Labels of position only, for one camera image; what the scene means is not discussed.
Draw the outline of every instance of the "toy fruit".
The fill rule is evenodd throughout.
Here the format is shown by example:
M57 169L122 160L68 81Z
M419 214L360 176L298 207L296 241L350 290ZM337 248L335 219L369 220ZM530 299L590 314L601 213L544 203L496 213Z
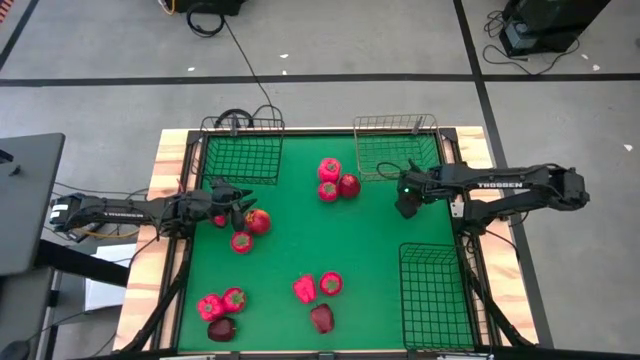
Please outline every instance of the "toy fruit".
M271 217L264 210L249 210L244 221L252 234L263 235L271 229Z
M320 290L323 293L334 296L342 291L342 276L334 271L329 271L320 278Z
M209 324L207 336L213 341L231 341L236 335L236 322L226 316Z
M333 330L335 322L333 312L327 304L320 304L311 310L311 322L320 334L326 334Z
M340 179L340 170L342 165L336 159L327 158L322 160L320 167L318 167L318 178L322 182L338 182Z
M225 215L216 215L213 217L213 219L211 219L211 222L213 223L213 225L223 229L225 226L227 226L227 217Z
M360 180L355 175L344 174L338 181L338 192L346 198L356 197L360 193Z
M247 303L247 296L240 288L231 288L222 295L222 304L227 312L235 313L244 309Z
M231 237L231 248L238 254L246 254L253 248L253 237L248 232L236 231Z
M210 294L198 301L198 312L204 321L213 321L224 315L222 299L216 294Z
M338 198L338 187L334 183L324 182L318 187L318 196L322 201L336 201Z
M313 276L304 275L293 283L293 292L303 304L308 304L316 299L316 284L313 282Z

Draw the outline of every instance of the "green table surface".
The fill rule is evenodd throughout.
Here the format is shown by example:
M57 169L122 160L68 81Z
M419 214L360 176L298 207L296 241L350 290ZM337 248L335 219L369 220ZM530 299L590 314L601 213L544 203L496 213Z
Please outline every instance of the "green table surface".
M273 222L249 254L231 250L230 227L198 226L179 351L404 349L398 248L405 242L453 245L447 203L423 206L406 220L394 207L394 181L365 182L357 198L324 203L316 170L326 157L340 160L343 173L357 174L352 136L292 136L284 139L277 185L242 185L255 191L254 207ZM292 284L304 274L318 282L326 271L342 274L344 289L335 297L318 291L317 304L327 303L335 317L334 331L320 335L310 321L313 306L297 299ZM231 315L235 339L213 342L196 304L229 287L245 290L247 306Z

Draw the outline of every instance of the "table leg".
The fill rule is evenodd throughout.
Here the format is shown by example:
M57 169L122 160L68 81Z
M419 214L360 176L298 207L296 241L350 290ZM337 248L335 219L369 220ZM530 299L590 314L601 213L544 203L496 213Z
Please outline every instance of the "table leg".
M129 278L129 268L47 240L40 240L35 265L51 266L63 272L122 287L127 286Z

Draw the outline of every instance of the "concrete floor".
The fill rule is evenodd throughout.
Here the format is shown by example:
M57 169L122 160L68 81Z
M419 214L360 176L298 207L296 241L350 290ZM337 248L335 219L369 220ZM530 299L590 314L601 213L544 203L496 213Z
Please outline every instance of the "concrete floor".
M482 32L486 14L506 2L463 0L478 52L492 43ZM27 4L16 1L0 25L0 47ZM551 73L640 72L638 5L613 0L580 38L581 49ZM262 75L471 74L452 0L254 0L230 24ZM532 57L526 66L535 71L552 58ZM519 74L482 59L480 66L487 74ZM182 15L165 16L156 0L40 0L0 79L249 74L226 31L200 39ZM413 112L434 113L441 125L485 126L473 82L265 88L288 126L349 125L357 115ZM640 298L640 83L503 82L487 89L509 165L575 166L592 196L581 211L542 210L525 223L555 346L640 353L634 306ZM63 132L59 181L133 191L148 185L163 128L197 127L204 116L262 103L255 84L0 87L0 136ZM627 151L625 144L636 148ZM83 296L81 281L68 283L64 303L73 305L62 312L77 311ZM94 353L117 317L114 309L63 325L55 358Z

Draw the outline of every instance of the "wire basket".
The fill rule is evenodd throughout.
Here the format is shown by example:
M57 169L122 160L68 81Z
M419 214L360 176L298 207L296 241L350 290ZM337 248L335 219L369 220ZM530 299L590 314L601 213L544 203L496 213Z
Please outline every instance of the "wire basket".
M440 131L431 114L361 116L353 133L362 181L397 178L409 159L423 170L440 164Z
M477 343L475 306L468 301L457 249L400 245L402 335L408 350L466 352Z
M200 126L205 149L192 172L209 181L220 177L229 183L276 185L284 128L282 114L276 119L254 118L244 111L208 116Z

